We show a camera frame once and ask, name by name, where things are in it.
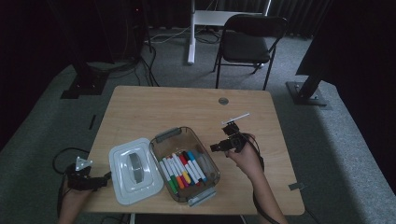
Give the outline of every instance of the plastic lid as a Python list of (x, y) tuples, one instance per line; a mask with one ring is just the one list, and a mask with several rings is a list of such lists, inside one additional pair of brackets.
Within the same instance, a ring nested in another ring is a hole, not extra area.
[(149, 140), (139, 138), (113, 147), (109, 154), (117, 201), (128, 205), (158, 193), (163, 179), (149, 153)]

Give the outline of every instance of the yellow marker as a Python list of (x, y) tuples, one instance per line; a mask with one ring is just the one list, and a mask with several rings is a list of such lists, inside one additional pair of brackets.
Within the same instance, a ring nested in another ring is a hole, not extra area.
[(184, 179), (186, 179), (186, 182), (187, 182), (188, 184), (190, 184), (190, 183), (191, 183), (191, 179), (190, 179), (190, 177), (189, 177), (189, 174), (188, 174), (187, 171), (186, 171), (186, 168), (185, 168), (184, 165), (181, 163), (180, 158), (179, 158), (175, 153), (172, 153), (172, 157), (173, 157), (175, 163), (177, 164), (178, 169), (179, 169), (180, 172), (183, 174)]

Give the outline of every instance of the container handle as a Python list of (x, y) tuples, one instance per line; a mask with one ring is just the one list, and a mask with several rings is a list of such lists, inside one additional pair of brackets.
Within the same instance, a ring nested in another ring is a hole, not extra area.
[(163, 140), (173, 137), (175, 135), (181, 134), (180, 128), (172, 128), (162, 133), (155, 135), (155, 140), (157, 143), (161, 143)]

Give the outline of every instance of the gray carpet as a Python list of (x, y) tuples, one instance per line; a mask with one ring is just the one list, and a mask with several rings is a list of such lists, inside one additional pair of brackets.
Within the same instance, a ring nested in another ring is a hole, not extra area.
[[(179, 30), (158, 30), (152, 35), (171, 32)], [(214, 40), (209, 35), (200, 37)], [(267, 86), (274, 98), (297, 180), (305, 184), (301, 193), (309, 212), (297, 217), (289, 216), (288, 221), (308, 224), (317, 221), (395, 223), (395, 195), (336, 88), (325, 82), (319, 85), (319, 90), (331, 105), (330, 110), (295, 105), (288, 93), (285, 82), (306, 79), (305, 76), (295, 76), (295, 73), (309, 44), (310, 40), (301, 38), (282, 39)], [(218, 45), (197, 42), (194, 65), (187, 65), (186, 38), (172, 38), (153, 46), (157, 54), (152, 73), (161, 86), (215, 87), (216, 75), (211, 70)], [(142, 56), (150, 63), (153, 54), (144, 47)], [(103, 63), (92, 65), (101, 68), (113, 66)], [(253, 76), (249, 72), (251, 68), (224, 67), (219, 87), (260, 90), (263, 71)], [(148, 85), (146, 73), (142, 63), (135, 69), (112, 73), (102, 95), (80, 96), (75, 100), (60, 99), (76, 75), (72, 66), (66, 67), (52, 80), (29, 117), (1, 151), (1, 224), (56, 223), (56, 199), (61, 177), (52, 170), (53, 156), (66, 147), (90, 150), (111, 92), (118, 85)], [(92, 116), (96, 116), (93, 125)], [(63, 169), (77, 155), (86, 157), (75, 152), (64, 154), (57, 161), (57, 167)], [(77, 223), (101, 223), (106, 217), (120, 217), (120, 214), (82, 213)], [(246, 220), (249, 224), (257, 223), (255, 216), (247, 216)], [(103, 223), (118, 221), (106, 218)]]

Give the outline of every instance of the red marker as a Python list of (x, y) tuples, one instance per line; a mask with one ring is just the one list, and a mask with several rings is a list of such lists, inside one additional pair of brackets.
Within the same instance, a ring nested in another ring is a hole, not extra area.
[(199, 180), (198, 180), (198, 178), (195, 176), (195, 173), (192, 171), (192, 169), (191, 169), (191, 167), (189, 166), (189, 164), (187, 163), (186, 158), (184, 158), (184, 156), (183, 156), (182, 153), (180, 153), (180, 154), (178, 155), (178, 157), (180, 158), (181, 163), (183, 163), (184, 167), (186, 167), (187, 172), (189, 172), (189, 174), (190, 174), (190, 176), (191, 176), (191, 178), (192, 178), (192, 181), (193, 181), (196, 185), (199, 186)]
[(183, 183), (184, 187), (187, 188), (189, 186), (189, 183), (187, 183), (186, 179), (184, 178), (183, 174), (180, 171), (180, 168), (177, 166), (175, 159), (172, 157), (169, 157), (168, 160), (172, 162), (172, 164), (175, 166), (175, 169), (177, 171), (178, 176), (180, 177), (181, 182)]

